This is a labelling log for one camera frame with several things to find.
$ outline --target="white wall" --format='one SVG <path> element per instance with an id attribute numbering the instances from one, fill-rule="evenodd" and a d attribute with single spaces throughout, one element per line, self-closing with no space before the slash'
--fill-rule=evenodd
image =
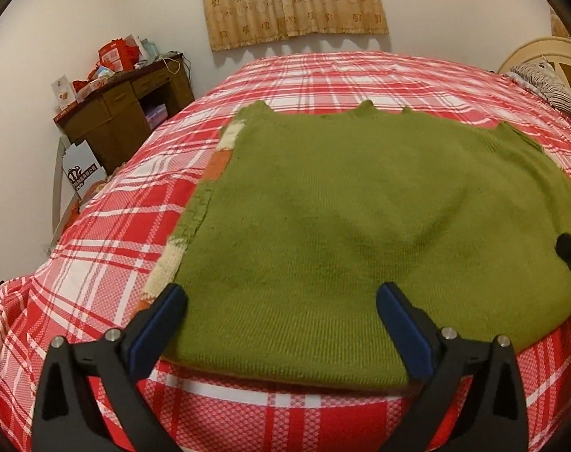
<path id="1" fill-rule="evenodd" d="M 199 97 L 243 64 L 291 52 L 382 49 L 496 70 L 520 45 L 551 34 L 545 0 L 383 0 L 390 36 L 309 35 L 212 53 L 202 0 L 120 0 L 134 32 L 193 63 Z"/>
<path id="2" fill-rule="evenodd" d="M 125 28 L 115 0 L 13 0 L 0 19 L 0 280 L 32 273 L 51 241 L 59 133 L 51 82 L 85 78 Z"/>

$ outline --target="red and white plaid fabric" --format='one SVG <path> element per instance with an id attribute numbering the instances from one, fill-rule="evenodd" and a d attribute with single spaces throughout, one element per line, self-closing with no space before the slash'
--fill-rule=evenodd
<path id="1" fill-rule="evenodd" d="M 332 113 L 365 99 L 383 110 L 406 105 L 479 127 L 507 120 L 571 177 L 570 119 L 504 77 L 377 52 L 255 61 L 158 128 L 51 258 L 34 275 L 0 287 L 0 425 L 13 444 L 30 450 L 34 393 L 51 338 L 90 341 L 128 323 L 219 129 L 239 108 L 264 100 L 278 111 Z M 571 404 L 571 318 L 518 361 L 530 449 L 537 451 Z M 128 448 L 96 386 L 112 433 Z M 166 362 L 140 389 L 176 442 L 197 452 L 377 450 L 411 402 L 207 376 Z M 446 441 L 462 398 L 459 391 L 433 445 Z"/>

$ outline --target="wooden desk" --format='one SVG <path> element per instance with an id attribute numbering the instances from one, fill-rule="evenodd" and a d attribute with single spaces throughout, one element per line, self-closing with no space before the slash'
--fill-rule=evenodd
<path id="1" fill-rule="evenodd" d="M 70 142 L 86 140 L 110 175 L 133 157 L 151 134 L 145 110 L 166 104 L 172 117 L 193 102 L 182 55 L 123 72 L 76 105 L 57 125 Z"/>

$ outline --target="wooden headboard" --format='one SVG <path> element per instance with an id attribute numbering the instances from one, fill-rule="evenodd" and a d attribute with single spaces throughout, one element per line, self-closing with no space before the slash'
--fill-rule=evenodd
<path id="1" fill-rule="evenodd" d="M 545 58 L 555 68 L 558 76 L 571 89 L 571 39 L 542 37 L 523 45 L 505 60 L 499 73 L 508 72 L 512 66 Z"/>

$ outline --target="red bag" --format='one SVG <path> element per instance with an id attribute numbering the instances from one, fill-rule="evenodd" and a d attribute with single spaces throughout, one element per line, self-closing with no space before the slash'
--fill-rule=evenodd
<path id="1" fill-rule="evenodd" d="M 128 46 L 124 42 L 124 39 L 113 40 L 109 44 L 100 48 L 99 60 L 103 66 L 106 66 L 115 72 L 132 71 L 135 69 L 136 63 L 136 61 L 133 63 L 130 59 Z"/>

